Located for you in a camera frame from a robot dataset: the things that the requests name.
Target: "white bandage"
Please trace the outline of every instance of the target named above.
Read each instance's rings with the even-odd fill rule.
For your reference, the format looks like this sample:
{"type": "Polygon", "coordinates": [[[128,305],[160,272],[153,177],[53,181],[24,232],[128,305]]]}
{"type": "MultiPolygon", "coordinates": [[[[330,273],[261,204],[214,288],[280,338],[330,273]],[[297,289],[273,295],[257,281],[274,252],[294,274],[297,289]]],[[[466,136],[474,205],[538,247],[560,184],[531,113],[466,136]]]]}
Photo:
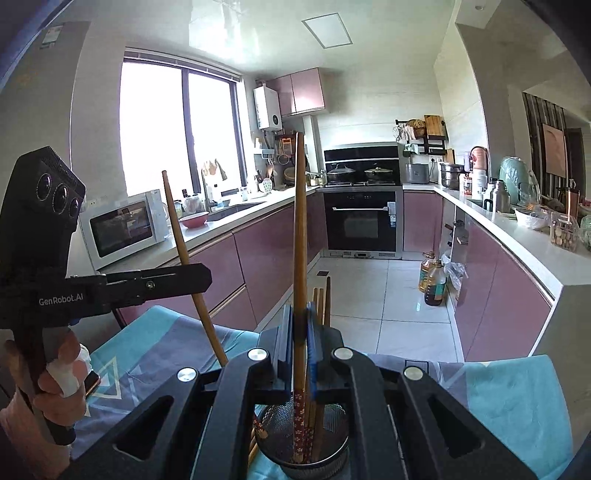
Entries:
{"type": "MultiPolygon", "coordinates": [[[[86,347],[82,344],[80,344],[80,353],[76,360],[83,361],[86,364],[86,375],[88,375],[92,370],[90,355],[86,347]]],[[[65,364],[61,360],[55,359],[47,365],[47,371],[60,386],[63,392],[62,397],[69,397],[80,388],[80,382],[78,382],[78,379],[72,373],[72,364],[65,364]]]]}

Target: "human hand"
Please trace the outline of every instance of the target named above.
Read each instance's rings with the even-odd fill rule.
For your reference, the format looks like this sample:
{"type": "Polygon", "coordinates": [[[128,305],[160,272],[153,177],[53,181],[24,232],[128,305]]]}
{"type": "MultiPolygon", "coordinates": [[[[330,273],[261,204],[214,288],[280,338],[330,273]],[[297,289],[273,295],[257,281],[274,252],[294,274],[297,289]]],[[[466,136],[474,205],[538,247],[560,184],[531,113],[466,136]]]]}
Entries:
{"type": "MultiPolygon", "coordinates": [[[[10,373],[17,387],[22,388],[26,371],[25,359],[13,341],[7,341],[5,348],[10,373]]],[[[72,372],[80,384],[76,393],[63,398],[60,386],[45,370],[38,380],[43,393],[35,395],[32,399],[35,407],[41,410],[48,420],[63,426],[74,424],[86,412],[84,379],[87,368],[83,361],[76,360],[79,353],[80,343],[74,332],[69,332],[59,349],[58,359],[65,364],[72,364],[72,372]]],[[[69,447],[54,445],[43,438],[33,413],[18,390],[10,405],[0,411],[0,426],[4,428],[12,445],[36,477],[57,478],[69,465],[69,447]]]]}
{"type": "MultiPolygon", "coordinates": [[[[26,362],[18,351],[14,341],[5,343],[8,354],[8,368],[17,387],[23,390],[26,362]]],[[[70,331],[64,338],[58,350],[58,360],[64,365],[72,364],[72,373],[80,385],[78,391],[73,395],[63,398],[61,387],[55,379],[45,370],[39,377],[37,384],[44,391],[35,395],[33,405],[43,412],[47,420],[62,426],[69,426],[80,420],[86,412],[86,400],[84,379],[87,375],[86,364],[76,360],[80,353],[80,343],[74,332],[70,331]]]]}

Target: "oven handle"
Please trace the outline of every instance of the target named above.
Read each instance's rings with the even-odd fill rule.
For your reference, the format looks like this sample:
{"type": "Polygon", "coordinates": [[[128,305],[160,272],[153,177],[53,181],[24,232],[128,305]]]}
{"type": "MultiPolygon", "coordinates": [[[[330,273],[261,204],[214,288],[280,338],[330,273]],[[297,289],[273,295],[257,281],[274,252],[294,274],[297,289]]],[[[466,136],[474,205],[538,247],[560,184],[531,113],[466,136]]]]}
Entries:
{"type": "Polygon", "coordinates": [[[381,208],[337,208],[333,207],[335,212],[387,212],[388,207],[381,208]]]}

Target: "kitchen countertop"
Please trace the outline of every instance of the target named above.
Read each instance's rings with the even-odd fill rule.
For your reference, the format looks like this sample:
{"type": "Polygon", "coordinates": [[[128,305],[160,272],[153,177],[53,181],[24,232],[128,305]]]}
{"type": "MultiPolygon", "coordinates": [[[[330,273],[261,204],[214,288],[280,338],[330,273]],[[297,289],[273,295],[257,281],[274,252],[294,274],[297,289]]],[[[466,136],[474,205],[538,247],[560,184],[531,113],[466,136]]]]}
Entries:
{"type": "Polygon", "coordinates": [[[472,197],[457,190],[436,184],[403,184],[402,188],[436,192],[461,208],[519,258],[555,299],[564,286],[591,285],[591,254],[582,245],[576,252],[555,247],[550,244],[547,232],[518,226],[517,221],[482,209],[470,201],[472,197]]]}
{"type": "MultiPolygon", "coordinates": [[[[309,195],[310,193],[313,193],[317,188],[318,187],[307,187],[306,194],[309,195]]],[[[230,206],[247,203],[263,203],[247,210],[233,213],[232,215],[216,222],[206,222],[205,225],[199,228],[189,229],[181,225],[181,231],[183,232],[183,238],[187,244],[187,249],[191,250],[198,247],[199,245],[202,245],[217,236],[223,235],[244,223],[250,222],[257,217],[272,212],[280,207],[289,205],[294,201],[295,195],[296,190],[292,187],[282,191],[273,190],[269,195],[252,198],[246,202],[241,202],[240,200],[235,201],[235,199],[239,198],[239,196],[236,196],[235,199],[232,199],[230,202],[230,206]]],[[[141,250],[140,252],[123,258],[111,265],[107,265],[105,268],[100,269],[100,273],[106,274],[128,270],[157,268],[177,256],[178,252],[171,230],[170,235],[164,240],[164,242],[160,242],[157,245],[141,250]]]]}

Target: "window frame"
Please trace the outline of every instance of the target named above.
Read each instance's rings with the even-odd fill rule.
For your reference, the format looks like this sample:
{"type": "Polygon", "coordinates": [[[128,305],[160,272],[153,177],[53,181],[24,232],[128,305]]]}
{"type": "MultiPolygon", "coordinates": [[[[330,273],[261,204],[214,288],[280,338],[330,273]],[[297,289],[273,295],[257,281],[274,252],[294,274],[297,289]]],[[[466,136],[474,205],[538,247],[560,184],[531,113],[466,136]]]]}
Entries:
{"type": "MultiPolygon", "coordinates": [[[[240,114],[238,110],[238,90],[236,82],[217,75],[208,74],[200,70],[193,70],[189,67],[174,65],[163,61],[134,59],[129,57],[123,58],[123,63],[141,63],[147,65],[159,65],[171,69],[179,69],[181,71],[181,91],[183,95],[183,121],[185,130],[185,143],[187,144],[187,158],[189,160],[189,172],[191,173],[191,183],[193,185],[193,193],[202,192],[201,175],[199,174],[199,166],[195,158],[195,137],[193,135],[193,127],[191,124],[191,107],[189,105],[189,75],[201,75],[220,82],[225,82],[230,89],[230,102],[232,105],[232,123],[234,126],[234,139],[236,141],[236,156],[238,160],[238,171],[240,174],[240,182],[243,187],[246,186],[246,160],[244,156],[244,146],[242,141],[242,129],[240,124],[240,114]]],[[[222,195],[236,193],[238,190],[228,190],[222,192],[222,195]]]]}

